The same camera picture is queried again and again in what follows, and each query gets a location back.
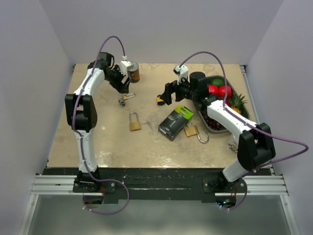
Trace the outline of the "small brass padlock keys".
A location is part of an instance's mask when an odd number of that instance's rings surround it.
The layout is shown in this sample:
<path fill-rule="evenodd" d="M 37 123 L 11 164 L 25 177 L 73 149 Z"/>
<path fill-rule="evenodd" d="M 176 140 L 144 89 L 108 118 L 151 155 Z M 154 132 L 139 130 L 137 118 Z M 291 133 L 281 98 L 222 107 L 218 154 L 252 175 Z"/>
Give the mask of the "small brass padlock keys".
<path fill-rule="evenodd" d="M 118 102 L 121 106 L 125 106 L 126 105 L 125 101 L 135 96 L 136 96 L 135 93 L 123 95 L 121 98 L 119 98 Z"/>

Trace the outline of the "yellow padlock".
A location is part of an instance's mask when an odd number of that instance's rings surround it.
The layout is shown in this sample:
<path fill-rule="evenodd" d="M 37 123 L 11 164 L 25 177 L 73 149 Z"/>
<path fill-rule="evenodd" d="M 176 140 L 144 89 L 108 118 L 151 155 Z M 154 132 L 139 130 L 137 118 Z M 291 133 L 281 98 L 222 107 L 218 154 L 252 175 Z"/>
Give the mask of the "yellow padlock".
<path fill-rule="evenodd" d="M 158 106 L 163 106 L 166 104 L 165 101 L 161 98 L 160 94 L 157 95 L 156 102 Z"/>

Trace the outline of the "long shackle brass padlock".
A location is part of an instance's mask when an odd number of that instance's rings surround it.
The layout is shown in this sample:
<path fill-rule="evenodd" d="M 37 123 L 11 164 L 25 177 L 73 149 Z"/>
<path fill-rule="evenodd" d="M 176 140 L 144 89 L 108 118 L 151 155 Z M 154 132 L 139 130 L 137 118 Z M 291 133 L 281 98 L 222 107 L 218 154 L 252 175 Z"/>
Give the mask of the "long shackle brass padlock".
<path fill-rule="evenodd" d="M 129 114 L 129 121 L 129 128 L 131 132 L 141 130 L 141 123 L 139 121 L 137 112 L 131 112 Z"/>

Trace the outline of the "large brass padlock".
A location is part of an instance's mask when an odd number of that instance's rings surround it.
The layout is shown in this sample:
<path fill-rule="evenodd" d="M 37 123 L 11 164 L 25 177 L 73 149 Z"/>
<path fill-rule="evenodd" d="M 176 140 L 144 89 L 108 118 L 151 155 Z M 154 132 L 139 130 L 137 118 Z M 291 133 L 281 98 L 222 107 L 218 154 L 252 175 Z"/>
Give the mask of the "large brass padlock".
<path fill-rule="evenodd" d="M 206 139 L 202 140 L 200 135 L 199 135 L 199 130 L 198 130 L 197 126 L 195 126 L 195 125 L 186 126 L 184 128 L 184 130 L 185 130 L 185 133 L 186 133 L 187 137 L 196 136 L 198 138 L 199 142 L 203 143 L 203 144 L 206 144 L 206 143 L 209 142 L 208 134 L 205 133 Z"/>

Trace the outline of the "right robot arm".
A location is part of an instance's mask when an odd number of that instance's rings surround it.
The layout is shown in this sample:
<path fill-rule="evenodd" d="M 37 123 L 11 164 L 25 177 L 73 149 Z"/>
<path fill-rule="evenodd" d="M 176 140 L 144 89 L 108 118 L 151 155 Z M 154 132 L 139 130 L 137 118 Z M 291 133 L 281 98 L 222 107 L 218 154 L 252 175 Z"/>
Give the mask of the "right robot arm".
<path fill-rule="evenodd" d="M 238 144 L 236 161 L 208 183 L 215 192 L 230 192 L 236 181 L 275 157 L 274 143 L 270 137 L 271 129 L 266 123 L 257 124 L 243 117 L 226 105 L 222 98 L 210 94 L 202 83 L 207 80 L 206 77 L 188 79 L 187 72 L 174 72 L 179 78 L 165 85 L 161 95 L 165 103 L 172 103 L 172 94 L 176 95 L 177 102 L 183 99 L 191 100 L 197 111 L 206 112 L 208 117 L 219 122 Z"/>

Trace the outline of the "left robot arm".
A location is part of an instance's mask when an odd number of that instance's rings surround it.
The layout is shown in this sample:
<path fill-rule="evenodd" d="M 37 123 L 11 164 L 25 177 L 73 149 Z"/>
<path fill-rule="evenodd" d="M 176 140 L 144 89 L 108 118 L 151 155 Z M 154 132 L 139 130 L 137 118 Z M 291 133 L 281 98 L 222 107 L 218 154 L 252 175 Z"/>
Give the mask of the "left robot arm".
<path fill-rule="evenodd" d="M 112 54 L 100 52 L 98 58 L 88 65 L 81 85 L 74 93 L 65 96 L 67 123 L 74 131 L 80 159 L 78 174 L 74 180 L 75 189 L 96 192 L 101 188 L 93 143 L 98 119 L 93 96 L 104 81 L 108 81 L 120 94 L 128 93 L 131 81 L 128 68 L 131 65 L 125 55 L 117 64 Z"/>

